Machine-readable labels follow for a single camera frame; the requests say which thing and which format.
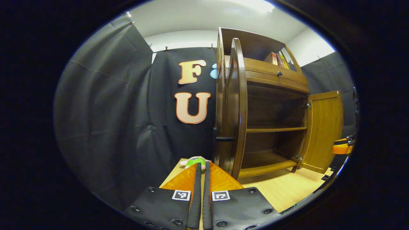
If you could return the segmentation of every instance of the door hinge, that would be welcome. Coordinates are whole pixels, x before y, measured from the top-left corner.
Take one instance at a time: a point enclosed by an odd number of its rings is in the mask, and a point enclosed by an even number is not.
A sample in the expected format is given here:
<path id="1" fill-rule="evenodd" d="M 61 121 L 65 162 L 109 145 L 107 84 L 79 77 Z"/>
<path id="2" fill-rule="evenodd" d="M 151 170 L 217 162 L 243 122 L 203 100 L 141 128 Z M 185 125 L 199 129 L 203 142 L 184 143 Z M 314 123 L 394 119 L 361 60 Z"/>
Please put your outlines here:
<path id="1" fill-rule="evenodd" d="M 308 104 L 306 104 L 306 107 L 312 108 L 312 101 L 308 102 Z"/>
<path id="2" fill-rule="evenodd" d="M 298 154 L 297 156 L 295 156 L 295 158 L 297 158 L 297 159 L 300 160 L 300 161 L 303 161 L 303 160 L 304 160 L 304 158 L 301 156 L 301 154 Z"/>

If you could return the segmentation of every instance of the wooden shelf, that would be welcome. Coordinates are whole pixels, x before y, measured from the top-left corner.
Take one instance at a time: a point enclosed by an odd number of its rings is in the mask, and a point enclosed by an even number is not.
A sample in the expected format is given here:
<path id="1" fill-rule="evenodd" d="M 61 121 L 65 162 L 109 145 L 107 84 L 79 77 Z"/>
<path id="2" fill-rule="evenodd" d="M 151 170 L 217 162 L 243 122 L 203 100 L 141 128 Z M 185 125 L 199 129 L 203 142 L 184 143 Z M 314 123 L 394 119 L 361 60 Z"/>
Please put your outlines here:
<path id="1" fill-rule="evenodd" d="M 273 151 L 245 153 L 239 178 L 259 176 L 296 166 L 297 162 Z"/>
<path id="2" fill-rule="evenodd" d="M 259 97 L 271 100 L 291 100 L 300 97 L 305 97 L 306 95 L 300 92 L 291 91 L 287 88 L 280 88 L 277 86 L 265 85 L 257 82 L 247 82 L 247 95 L 249 97 Z"/>
<path id="3" fill-rule="evenodd" d="M 291 128 L 269 128 L 262 126 L 247 126 L 246 133 L 273 133 L 273 132 L 286 132 L 296 130 L 306 130 L 307 127 L 291 127 Z"/>
<path id="4" fill-rule="evenodd" d="M 289 160 L 281 154 L 274 152 L 272 149 L 247 151 L 243 154 L 243 162 L 241 163 L 241 170 L 247 168 L 255 168 L 260 166 L 268 166 Z"/>

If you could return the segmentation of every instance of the book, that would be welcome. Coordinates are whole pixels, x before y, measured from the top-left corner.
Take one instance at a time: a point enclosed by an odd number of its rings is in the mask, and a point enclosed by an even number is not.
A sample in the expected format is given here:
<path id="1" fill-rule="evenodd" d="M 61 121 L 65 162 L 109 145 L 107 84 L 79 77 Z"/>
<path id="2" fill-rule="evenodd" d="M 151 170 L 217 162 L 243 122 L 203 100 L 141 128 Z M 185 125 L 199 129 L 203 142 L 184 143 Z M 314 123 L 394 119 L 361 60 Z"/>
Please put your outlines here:
<path id="1" fill-rule="evenodd" d="M 279 65 L 278 62 L 277 62 L 277 55 L 276 55 L 275 53 L 273 53 L 273 52 L 271 52 L 271 53 L 264 59 L 264 61 L 265 61 L 265 62 L 268 62 L 268 63 L 271 63 L 271 64 L 274 64 L 274 65 Z"/>
<path id="2" fill-rule="evenodd" d="M 276 53 L 276 55 L 277 55 L 277 61 L 278 61 L 278 63 L 279 63 L 279 66 L 285 68 L 284 62 L 283 62 L 283 60 L 281 59 L 280 54 L 279 54 L 279 53 Z"/>
<path id="3" fill-rule="evenodd" d="M 288 67 L 287 61 L 285 60 L 284 56 L 281 54 L 281 51 L 280 51 L 280 57 L 281 57 L 281 59 L 282 59 L 283 62 L 284 62 L 284 67 L 285 67 L 286 69 L 290 69 L 290 68 Z"/>

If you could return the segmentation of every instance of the wooden cabinet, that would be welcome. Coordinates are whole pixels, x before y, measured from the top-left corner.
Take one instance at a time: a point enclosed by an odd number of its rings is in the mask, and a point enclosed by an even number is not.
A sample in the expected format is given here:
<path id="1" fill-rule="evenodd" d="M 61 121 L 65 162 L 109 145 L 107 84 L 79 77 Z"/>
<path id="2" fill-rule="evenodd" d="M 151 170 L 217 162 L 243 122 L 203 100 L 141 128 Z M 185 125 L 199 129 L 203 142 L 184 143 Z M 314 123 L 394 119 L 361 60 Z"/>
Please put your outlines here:
<path id="1" fill-rule="evenodd" d="M 295 68 L 263 61 L 286 52 Z M 308 83 L 288 47 L 262 35 L 219 28 L 214 162 L 234 178 L 304 167 L 325 173 L 340 139 L 340 91 L 309 95 Z"/>

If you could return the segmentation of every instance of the white wall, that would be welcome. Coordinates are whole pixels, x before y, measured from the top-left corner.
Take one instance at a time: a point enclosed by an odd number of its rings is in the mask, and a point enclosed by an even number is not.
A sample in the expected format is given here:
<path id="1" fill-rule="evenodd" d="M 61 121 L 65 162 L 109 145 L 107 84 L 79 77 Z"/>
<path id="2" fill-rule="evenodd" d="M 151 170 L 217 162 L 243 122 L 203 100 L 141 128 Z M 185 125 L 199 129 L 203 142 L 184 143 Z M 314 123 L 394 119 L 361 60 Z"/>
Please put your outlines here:
<path id="1" fill-rule="evenodd" d="M 184 30 L 145 37 L 153 52 L 188 47 L 217 47 L 216 30 Z M 327 56 L 335 50 L 319 34 L 305 29 L 287 43 L 300 66 L 304 66 L 319 57 Z"/>
<path id="2" fill-rule="evenodd" d="M 300 66 L 318 60 L 318 56 L 322 58 L 335 52 L 330 44 L 310 28 L 290 40 L 287 46 Z"/>
<path id="3" fill-rule="evenodd" d="M 152 44 L 153 52 L 160 50 L 188 48 L 188 47 L 217 47 L 216 30 L 184 30 L 145 37 L 148 45 Z"/>

